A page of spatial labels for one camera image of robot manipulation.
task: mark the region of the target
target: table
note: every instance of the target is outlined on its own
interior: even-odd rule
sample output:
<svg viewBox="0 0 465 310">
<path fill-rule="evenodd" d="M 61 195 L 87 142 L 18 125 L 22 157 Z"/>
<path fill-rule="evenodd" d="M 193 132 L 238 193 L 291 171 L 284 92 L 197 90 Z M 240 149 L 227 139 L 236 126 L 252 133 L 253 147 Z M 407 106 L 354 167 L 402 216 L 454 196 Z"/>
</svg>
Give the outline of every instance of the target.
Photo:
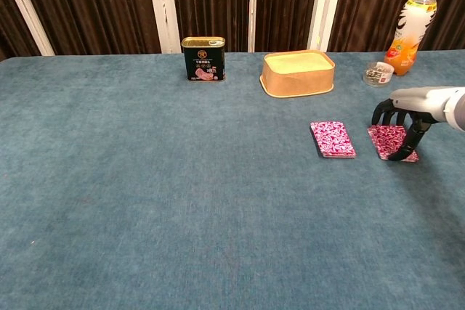
<svg viewBox="0 0 465 310">
<path fill-rule="evenodd" d="M 418 163 L 367 134 L 394 89 L 465 85 L 465 51 L 329 53 L 331 93 L 267 96 L 264 54 L 226 81 L 181 54 L 0 64 L 0 309 L 464 309 L 465 134 L 433 125 Z M 318 156 L 310 121 L 357 158 Z"/>
</svg>

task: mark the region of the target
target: plastic bottle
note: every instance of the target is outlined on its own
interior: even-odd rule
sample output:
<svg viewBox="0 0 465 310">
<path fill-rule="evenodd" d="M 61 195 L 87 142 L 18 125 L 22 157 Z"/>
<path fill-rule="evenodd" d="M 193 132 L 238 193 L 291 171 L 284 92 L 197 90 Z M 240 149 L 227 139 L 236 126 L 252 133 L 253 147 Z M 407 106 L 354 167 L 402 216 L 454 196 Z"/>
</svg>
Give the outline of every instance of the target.
<svg viewBox="0 0 465 310">
<path fill-rule="evenodd" d="M 398 76 L 413 66 L 416 52 L 436 14 L 436 0 L 408 0 L 399 15 L 394 40 L 384 57 Z"/>
</svg>

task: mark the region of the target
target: spam can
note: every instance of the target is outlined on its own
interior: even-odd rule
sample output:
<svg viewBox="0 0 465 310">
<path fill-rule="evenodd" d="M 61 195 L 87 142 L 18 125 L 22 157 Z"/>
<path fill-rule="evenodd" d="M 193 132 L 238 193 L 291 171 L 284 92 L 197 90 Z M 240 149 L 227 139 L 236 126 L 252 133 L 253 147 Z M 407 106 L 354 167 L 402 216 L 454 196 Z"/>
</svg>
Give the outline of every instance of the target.
<svg viewBox="0 0 465 310">
<path fill-rule="evenodd" d="M 225 39 L 220 36 L 189 36 L 181 46 L 191 81 L 223 81 L 225 75 Z"/>
</svg>

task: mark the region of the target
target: card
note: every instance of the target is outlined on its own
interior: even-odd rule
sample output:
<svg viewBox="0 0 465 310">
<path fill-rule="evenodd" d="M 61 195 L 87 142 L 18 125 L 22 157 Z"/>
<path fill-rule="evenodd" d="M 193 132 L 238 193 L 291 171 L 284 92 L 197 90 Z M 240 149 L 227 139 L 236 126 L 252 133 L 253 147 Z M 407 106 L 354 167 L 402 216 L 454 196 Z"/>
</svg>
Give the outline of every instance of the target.
<svg viewBox="0 0 465 310">
<path fill-rule="evenodd" d="M 403 126 L 381 126 L 373 125 L 368 128 L 371 141 L 378 150 L 379 157 L 387 160 L 387 157 L 393 152 L 397 152 L 405 138 L 405 129 Z M 415 163 L 419 160 L 416 151 L 413 151 L 406 159 L 402 160 L 409 163 Z"/>
<path fill-rule="evenodd" d="M 353 159 L 357 156 L 342 122 L 315 122 L 310 124 L 310 128 L 323 157 Z"/>
</svg>

